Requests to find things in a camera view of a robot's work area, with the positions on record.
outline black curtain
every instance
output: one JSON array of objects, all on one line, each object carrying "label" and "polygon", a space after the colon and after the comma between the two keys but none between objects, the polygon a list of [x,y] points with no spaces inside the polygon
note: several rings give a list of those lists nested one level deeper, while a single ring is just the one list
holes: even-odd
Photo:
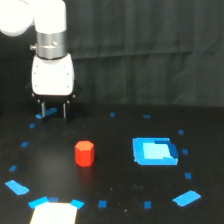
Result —
[{"label": "black curtain", "polygon": [[[223,1],[65,2],[81,102],[224,105]],[[2,100],[25,100],[32,43],[34,28],[0,34]]]}]

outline red cylinder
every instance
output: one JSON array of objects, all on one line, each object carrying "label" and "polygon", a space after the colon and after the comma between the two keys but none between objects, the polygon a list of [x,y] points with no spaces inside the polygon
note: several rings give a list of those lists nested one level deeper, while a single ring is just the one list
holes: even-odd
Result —
[{"label": "red cylinder", "polygon": [[94,144],[90,141],[80,141],[75,145],[75,162],[79,166],[91,166],[94,162]]}]

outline blue tape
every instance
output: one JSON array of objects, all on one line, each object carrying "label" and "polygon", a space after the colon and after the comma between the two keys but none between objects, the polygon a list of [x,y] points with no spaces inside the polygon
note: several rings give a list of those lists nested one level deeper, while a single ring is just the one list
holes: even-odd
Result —
[{"label": "blue tape", "polygon": [[59,198],[51,197],[49,198],[49,202],[58,202]]},{"label": "blue tape", "polygon": [[191,173],[185,173],[185,177],[186,177],[186,179],[191,179],[192,178]]},{"label": "blue tape", "polygon": [[23,142],[21,147],[27,147],[27,145],[28,145],[28,142]]},{"label": "blue tape", "polygon": [[201,198],[200,194],[197,194],[194,191],[188,191],[185,194],[180,195],[179,197],[173,199],[179,206],[183,207],[191,202]]},{"label": "blue tape", "polygon": [[187,149],[182,149],[182,152],[183,152],[184,155],[188,155]]},{"label": "blue tape", "polygon": [[73,200],[71,202],[71,205],[75,206],[78,209],[82,208],[84,204],[85,204],[84,202],[77,201],[77,200]]},{"label": "blue tape", "polygon": [[180,135],[184,135],[184,131],[183,130],[179,130],[179,134]]},{"label": "blue tape", "polygon": [[26,194],[29,189],[18,184],[16,181],[11,180],[9,182],[5,183],[6,186],[8,186],[14,193],[16,193],[17,195],[22,195],[22,194]]},{"label": "blue tape", "polygon": [[37,207],[38,205],[41,205],[41,204],[44,204],[46,202],[49,202],[48,198],[47,197],[43,197],[43,198],[39,198],[35,201],[31,201],[29,202],[29,206],[34,209],[35,207]]},{"label": "blue tape", "polygon": [[151,201],[145,201],[145,203],[144,203],[144,208],[145,209],[150,209],[152,207],[152,205],[151,205]]},{"label": "blue tape", "polygon": [[155,143],[155,142],[167,142],[170,141],[169,138],[135,138],[133,139],[133,151],[134,151],[134,161],[139,165],[177,165],[178,159],[176,158],[166,158],[163,159],[145,159],[143,143]]},{"label": "blue tape", "polygon": [[35,124],[30,124],[30,128],[34,128],[35,127]]},{"label": "blue tape", "polygon": [[174,144],[172,144],[170,141],[155,141],[155,144],[167,144],[170,150],[170,155],[173,158],[178,158],[178,152],[177,152],[177,148]]},{"label": "blue tape", "polygon": [[100,200],[99,204],[98,204],[98,207],[99,208],[106,208],[107,207],[107,201]]},{"label": "blue tape", "polygon": [[150,118],[150,115],[143,115],[143,118]]},{"label": "blue tape", "polygon": [[[46,110],[46,117],[49,116],[49,115],[51,115],[51,114],[54,114],[56,112],[57,112],[57,109],[56,108],[51,108],[49,110]],[[38,119],[42,119],[42,115],[41,114],[37,114],[36,117]]]},{"label": "blue tape", "polygon": [[10,171],[10,172],[13,172],[13,171],[16,170],[16,168],[17,168],[17,166],[11,166],[11,168],[9,169],[9,171]]}]

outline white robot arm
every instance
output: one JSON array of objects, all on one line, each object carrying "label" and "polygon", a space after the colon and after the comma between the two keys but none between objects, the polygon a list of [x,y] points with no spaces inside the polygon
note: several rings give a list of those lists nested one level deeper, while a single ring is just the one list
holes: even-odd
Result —
[{"label": "white robot arm", "polygon": [[[45,97],[68,97],[74,91],[74,68],[66,50],[66,6],[62,0],[0,0],[0,31],[11,37],[35,26],[37,44],[31,83],[45,116]],[[63,104],[66,117],[66,103]]]}]

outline black surface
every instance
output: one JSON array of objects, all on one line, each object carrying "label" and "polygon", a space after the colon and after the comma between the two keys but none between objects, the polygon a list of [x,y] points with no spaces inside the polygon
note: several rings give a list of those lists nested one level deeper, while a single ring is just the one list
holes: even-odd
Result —
[{"label": "black surface", "polygon": [[[73,114],[85,115],[69,123],[59,117],[41,122],[35,110],[29,105],[8,107],[0,118],[2,223],[29,223],[33,211],[28,202],[43,196],[85,202],[77,224],[223,223],[223,110],[76,105]],[[151,118],[143,119],[144,114]],[[30,129],[30,123],[36,127]],[[135,137],[170,137],[180,156],[178,166],[135,163]],[[95,145],[91,168],[74,163],[74,145],[80,140]],[[24,141],[27,148],[21,148]],[[182,154],[183,148],[189,155]],[[10,173],[12,165],[18,169]],[[191,172],[193,179],[186,180],[185,172]],[[30,192],[14,194],[4,184],[12,179]],[[172,202],[188,190],[202,198],[183,208]],[[107,200],[106,209],[98,208],[99,200]],[[152,202],[151,210],[144,209],[144,201]]]}]

